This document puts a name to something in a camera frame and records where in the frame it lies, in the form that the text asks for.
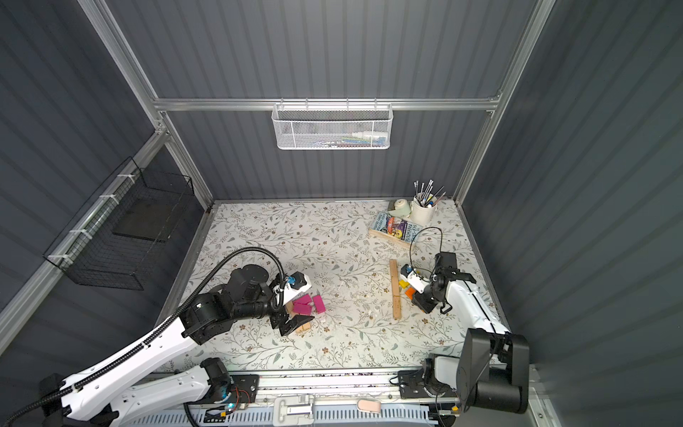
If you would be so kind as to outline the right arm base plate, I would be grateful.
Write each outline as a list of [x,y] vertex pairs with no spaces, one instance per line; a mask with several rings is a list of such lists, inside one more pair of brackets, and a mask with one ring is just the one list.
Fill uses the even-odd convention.
[[398,372],[399,395],[403,400],[457,398],[454,388],[443,384],[423,370],[400,370]]

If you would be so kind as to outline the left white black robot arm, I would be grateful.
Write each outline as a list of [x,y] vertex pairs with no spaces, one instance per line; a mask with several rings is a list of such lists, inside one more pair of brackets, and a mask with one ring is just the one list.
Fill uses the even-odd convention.
[[269,318],[281,336],[311,322],[290,316],[286,305],[311,290],[311,278],[286,274],[270,250],[243,247],[222,260],[161,324],[124,349],[69,376],[52,375],[39,400],[8,416],[12,426],[41,410],[45,426],[119,426],[176,405],[231,399],[231,375],[210,358],[179,375],[144,384],[142,379],[171,359],[229,332],[240,320]]

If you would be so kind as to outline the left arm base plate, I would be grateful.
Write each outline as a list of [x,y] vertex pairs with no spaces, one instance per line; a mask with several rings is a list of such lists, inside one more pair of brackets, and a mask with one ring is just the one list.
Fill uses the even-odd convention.
[[211,379],[208,392],[189,404],[215,404],[238,406],[255,402],[259,389],[259,375],[231,375],[230,379]]

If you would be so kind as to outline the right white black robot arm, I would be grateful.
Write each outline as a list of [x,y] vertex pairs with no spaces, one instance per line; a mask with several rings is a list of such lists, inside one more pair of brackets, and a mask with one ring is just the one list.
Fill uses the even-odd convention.
[[457,267],[456,254],[440,252],[430,276],[408,264],[400,277],[414,289],[412,304],[426,314],[454,312],[469,325],[459,356],[433,355],[423,362],[419,384],[434,397],[452,391],[462,411],[480,407],[523,414],[528,409],[529,343],[513,334],[478,292],[473,275]]

